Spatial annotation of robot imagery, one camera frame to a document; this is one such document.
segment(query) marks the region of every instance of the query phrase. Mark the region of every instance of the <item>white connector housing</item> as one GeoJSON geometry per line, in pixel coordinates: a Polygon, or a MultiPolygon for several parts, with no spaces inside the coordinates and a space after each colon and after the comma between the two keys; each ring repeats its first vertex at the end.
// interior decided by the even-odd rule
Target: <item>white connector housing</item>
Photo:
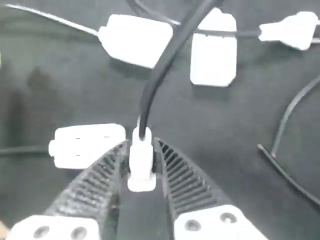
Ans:
{"type": "MultiPolygon", "coordinates": [[[[202,30],[236,32],[236,19],[214,8],[198,26],[202,30]]],[[[237,39],[195,33],[192,38],[190,80],[195,85],[228,87],[237,74],[237,39]]]]}
{"type": "Polygon", "coordinates": [[[149,192],[156,188],[156,174],[152,172],[154,164],[154,147],[152,146],[152,133],[147,127],[144,140],[139,139],[139,128],[132,133],[130,147],[129,167],[130,176],[128,188],[132,192],[149,192]]]}
{"type": "Polygon", "coordinates": [[[62,127],[49,143],[49,154],[57,168],[86,169],[124,140],[126,130],[119,124],[62,127]]]}
{"type": "Polygon", "coordinates": [[[288,16],[282,21],[261,24],[262,42],[280,41],[295,49],[308,50],[314,37],[318,17],[310,11],[300,11],[296,15],[288,16]]]}
{"type": "Polygon", "coordinates": [[[161,21],[112,14],[98,38],[115,59],[145,68],[154,68],[173,36],[172,27],[161,21]]]}

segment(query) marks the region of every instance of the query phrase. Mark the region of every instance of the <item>white plastic clip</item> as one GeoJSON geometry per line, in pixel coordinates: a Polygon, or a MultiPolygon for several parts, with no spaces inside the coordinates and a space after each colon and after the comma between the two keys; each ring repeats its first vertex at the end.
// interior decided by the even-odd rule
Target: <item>white plastic clip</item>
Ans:
{"type": "Polygon", "coordinates": [[[261,24],[262,42],[280,41],[292,48],[305,51],[312,43],[319,43],[319,38],[314,38],[318,17],[310,11],[300,11],[296,15],[288,16],[282,21],[261,24]]]}
{"type": "Polygon", "coordinates": [[[147,127],[144,140],[139,139],[139,128],[132,133],[132,146],[130,147],[129,167],[130,177],[128,188],[132,192],[149,192],[156,188],[156,174],[152,172],[154,164],[154,147],[152,146],[152,133],[147,127]]]}
{"type": "MultiPolygon", "coordinates": [[[[202,30],[237,31],[231,14],[214,8],[198,26],[202,30]]],[[[237,73],[237,39],[235,37],[193,34],[190,80],[195,85],[227,87],[237,73]]]]}

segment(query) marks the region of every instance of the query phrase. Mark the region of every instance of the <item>white cable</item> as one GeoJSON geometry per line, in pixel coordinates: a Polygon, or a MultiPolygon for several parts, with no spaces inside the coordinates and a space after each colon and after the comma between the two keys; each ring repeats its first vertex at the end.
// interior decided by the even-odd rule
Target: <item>white cable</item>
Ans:
{"type": "Polygon", "coordinates": [[[87,34],[90,34],[90,35],[93,35],[93,36],[96,36],[96,37],[98,36],[98,31],[97,30],[94,30],[94,29],[86,27],[86,26],[82,26],[80,24],[77,24],[75,22],[66,20],[64,18],[52,15],[50,13],[46,13],[46,12],[39,11],[39,10],[30,8],[30,7],[14,5],[14,4],[4,4],[3,6],[6,7],[6,8],[10,8],[10,9],[17,9],[17,10],[21,10],[21,11],[24,11],[24,12],[32,13],[32,14],[44,17],[46,19],[55,21],[57,23],[60,23],[62,25],[68,26],[70,28],[79,30],[81,32],[84,32],[84,33],[87,33],[87,34]]]}

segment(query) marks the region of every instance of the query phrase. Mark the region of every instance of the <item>table surface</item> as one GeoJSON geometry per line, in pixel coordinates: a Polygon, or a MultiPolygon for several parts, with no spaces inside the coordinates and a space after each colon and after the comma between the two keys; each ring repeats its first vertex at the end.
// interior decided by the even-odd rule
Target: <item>table surface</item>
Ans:
{"type": "MultiPolygon", "coordinates": [[[[181,20],[196,1],[145,2],[181,20]]],[[[110,14],[133,14],[124,0],[19,3],[95,29],[110,14]]],[[[251,30],[299,11],[320,16],[320,1],[225,0],[221,9],[239,30],[251,30]]],[[[0,9],[0,52],[2,146],[46,146],[57,128],[72,125],[118,123],[131,136],[149,71],[112,60],[91,36],[10,9],[0,9]]],[[[157,93],[153,135],[193,159],[269,239],[319,239],[319,209],[278,175],[257,144],[271,146],[287,104],[319,74],[320,46],[300,52],[240,39],[237,76],[228,88],[193,86],[190,52],[189,41],[157,93]]],[[[294,111],[278,160],[320,197],[318,91],[294,111]]],[[[48,157],[2,157],[0,219],[12,226],[41,213],[72,178],[48,157]]]]}

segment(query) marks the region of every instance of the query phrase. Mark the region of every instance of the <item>screw hole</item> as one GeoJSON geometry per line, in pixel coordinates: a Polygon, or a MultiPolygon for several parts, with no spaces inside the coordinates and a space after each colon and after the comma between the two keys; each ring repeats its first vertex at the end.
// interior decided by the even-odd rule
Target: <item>screw hole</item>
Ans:
{"type": "Polygon", "coordinates": [[[187,231],[197,232],[200,231],[201,224],[196,220],[188,220],[184,227],[187,231]]]}
{"type": "Polygon", "coordinates": [[[220,219],[226,224],[234,224],[238,221],[236,216],[229,212],[222,213],[220,219]]]}
{"type": "Polygon", "coordinates": [[[80,226],[72,231],[71,238],[72,240],[83,240],[85,239],[86,235],[87,235],[87,230],[84,227],[80,226]]]}
{"type": "Polygon", "coordinates": [[[35,239],[40,239],[40,238],[44,237],[45,235],[47,235],[48,232],[49,232],[48,226],[41,226],[34,232],[33,237],[35,239]]]}

